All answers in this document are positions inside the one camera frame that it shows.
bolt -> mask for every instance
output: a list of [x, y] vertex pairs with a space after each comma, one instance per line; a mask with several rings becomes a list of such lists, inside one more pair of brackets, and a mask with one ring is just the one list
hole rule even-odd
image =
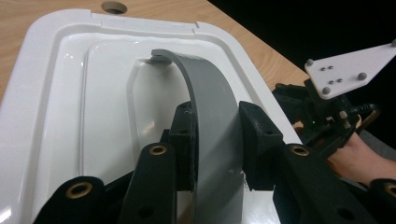
[[364, 80], [366, 78], [367, 78], [367, 74], [365, 74], [365, 73], [359, 73], [358, 74], [358, 80]]
[[330, 89], [329, 87], [325, 87], [325, 88], [323, 88], [322, 93], [325, 94], [325, 95], [327, 95], [327, 94], [330, 93], [331, 90], [332, 90], [332, 89]]
[[342, 110], [338, 113], [341, 119], [346, 119], [347, 118], [347, 112], [345, 110]]
[[350, 127], [352, 127], [352, 126], [350, 125], [349, 120], [345, 119], [344, 120], [344, 128], [345, 129], [350, 129]]
[[327, 121], [334, 121], [334, 118], [332, 116], [330, 116], [330, 117], [327, 117], [326, 120]]
[[314, 64], [314, 60], [308, 59], [308, 61], [306, 61], [307, 66], [311, 66], [312, 64]]

human hand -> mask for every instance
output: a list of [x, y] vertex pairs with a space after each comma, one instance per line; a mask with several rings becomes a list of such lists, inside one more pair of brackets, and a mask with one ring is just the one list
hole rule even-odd
[[396, 161], [376, 154], [356, 133], [330, 156], [328, 162], [340, 176], [366, 186], [378, 178], [396, 179]]

wooden surface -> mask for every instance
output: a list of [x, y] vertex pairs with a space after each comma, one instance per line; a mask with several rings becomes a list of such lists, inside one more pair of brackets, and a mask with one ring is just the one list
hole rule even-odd
[[[109, 14], [99, 0], [0, 0], [0, 101], [4, 97], [21, 43], [38, 18], [61, 9], [86, 8]], [[122, 17], [211, 23], [233, 35], [247, 52], [270, 90], [278, 82], [303, 85], [308, 75], [206, 0], [120, 0]]]

screw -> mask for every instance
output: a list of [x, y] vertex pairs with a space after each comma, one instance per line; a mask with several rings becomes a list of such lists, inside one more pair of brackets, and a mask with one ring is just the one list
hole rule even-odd
[[330, 89], [329, 87], [325, 87], [325, 88], [323, 88], [322, 93], [325, 94], [325, 95], [327, 95], [327, 94], [330, 93], [331, 90], [332, 90], [332, 89]]
[[365, 73], [359, 73], [358, 74], [358, 80], [364, 80], [366, 78], [367, 78], [367, 74], [365, 74]]
[[314, 60], [308, 59], [308, 61], [306, 61], [307, 66], [311, 66], [312, 64], [314, 64]]

white plastic tray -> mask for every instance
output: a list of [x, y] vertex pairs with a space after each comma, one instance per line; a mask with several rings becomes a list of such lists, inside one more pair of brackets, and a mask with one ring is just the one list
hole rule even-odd
[[[300, 143], [243, 48], [220, 28], [53, 12], [26, 34], [1, 105], [0, 223], [32, 223], [64, 181], [93, 175], [106, 184], [134, 169], [141, 147], [159, 141], [176, 106], [190, 98], [175, 65], [146, 63], [152, 49], [209, 60], [237, 102], [260, 105], [286, 143]], [[179, 193], [180, 217], [189, 202]], [[243, 223], [278, 222], [272, 192], [246, 187]]]

